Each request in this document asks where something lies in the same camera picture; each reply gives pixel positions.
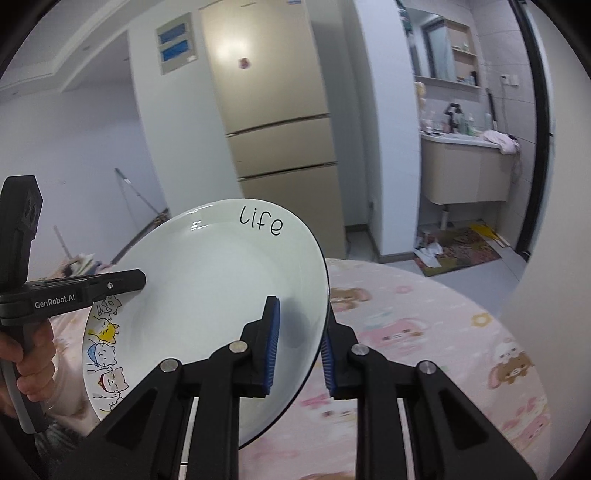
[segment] wall tile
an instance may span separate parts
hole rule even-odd
[[[427,115],[435,112],[435,122],[447,122],[449,118],[443,113],[450,103],[459,103],[462,110],[474,117],[475,126],[484,128],[485,113],[488,112],[488,98],[476,92],[465,92],[452,88],[427,86],[425,111]]]
[[[521,144],[521,176],[525,180],[532,181],[534,178],[535,143],[527,140],[520,140],[519,143]]]
[[[482,5],[472,11],[480,36],[519,30],[515,14],[508,1]]]
[[[424,12],[438,13],[437,4],[432,0],[402,0],[402,4],[406,8],[414,8],[415,10],[423,10]]]
[[[450,0],[436,0],[436,5],[438,7],[436,13],[442,17],[461,23],[462,25],[467,25],[470,28],[475,28],[474,16],[469,8],[461,7]]]
[[[499,222],[499,210],[501,208],[501,202],[485,202],[482,219],[486,224],[493,230],[496,230]]]
[[[468,0],[470,5],[470,9],[474,10],[476,8],[485,7],[490,4],[494,4],[497,2],[507,2],[508,0]]]
[[[518,215],[525,217],[525,211],[530,201],[531,183],[520,177],[515,183],[511,184],[509,199],[507,204],[511,210]]]
[[[488,65],[529,65],[530,63],[523,36],[518,30],[482,35],[480,44]]]
[[[496,112],[496,129],[502,133],[510,133],[507,132],[507,127],[505,125],[505,118],[503,116],[503,110],[501,108],[501,100],[498,98],[493,98],[492,101],[495,104],[495,112]]]
[[[453,4],[456,4],[456,5],[460,5],[461,7],[464,7],[464,8],[467,8],[467,9],[471,9],[472,8],[472,6],[470,4],[470,0],[447,0],[447,1],[449,1],[449,2],[451,2]]]
[[[497,232],[515,248],[523,226],[523,217],[512,210],[507,204],[499,212],[499,227]]]
[[[505,85],[505,97],[509,100],[521,100],[522,102],[535,102],[534,79],[529,65],[495,65],[489,67],[489,88],[497,98],[503,97],[503,85],[501,75],[508,73],[519,77],[519,86]]]
[[[499,105],[497,116],[503,118],[503,101],[495,101]],[[518,100],[505,100],[507,117],[506,132],[524,140],[535,143],[535,104]]]

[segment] floor mat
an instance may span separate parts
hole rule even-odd
[[[443,253],[437,255],[441,267],[431,268],[418,257],[414,259],[426,277],[434,277],[501,258],[478,233],[470,228],[439,232],[437,240],[443,247]]]

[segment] white plate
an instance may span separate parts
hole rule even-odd
[[[95,303],[86,324],[84,381],[99,418],[162,360],[188,364],[239,339],[274,295],[274,384],[265,399],[241,400],[240,445],[269,428],[306,381],[326,323],[326,264],[306,225],[272,203],[223,200],[161,225],[113,271],[132,268],[145,273],[144,289]]]

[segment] pink towel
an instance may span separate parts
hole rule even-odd
[[[495,130],[487,130],[481,133],[480,138],[499,145],[503,155],[515,155],[521,150],[521,146],[517,140],[513,140],[509,135]]]

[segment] finger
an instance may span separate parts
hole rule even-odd
[[[43,320],[37,330],[33,333],[33,344],[35,346],[45,345],[53,341],[53,328],[49,320]]]
[[[37,374],[51,363],[55,354],[56,346],[53,342],[37,346],[17,363],[17,370],[23,377]]]
[[[0,332],[0,358],[9,362],[20,362],[23,352],[21,345],[6,333]]]
[[[53,396],[53,392],[56,389],[56,384],[54,383],[53,379],[49,381],[49,383],[43,387],[37,393],[27,395],[27,398],[31,401],[45,401],[49,400]]]
[[[10,417],[17,418],[17,411],[12,405],[12,400],[8,394],[8,389],[4,384],[0,384],[0,412]]]
[[[39,373],[27,377],[19,377],[17,387],[25,395],[36,394],[50,383],[55,370],[56,368],[53,366],[53,363],[50,363]]]

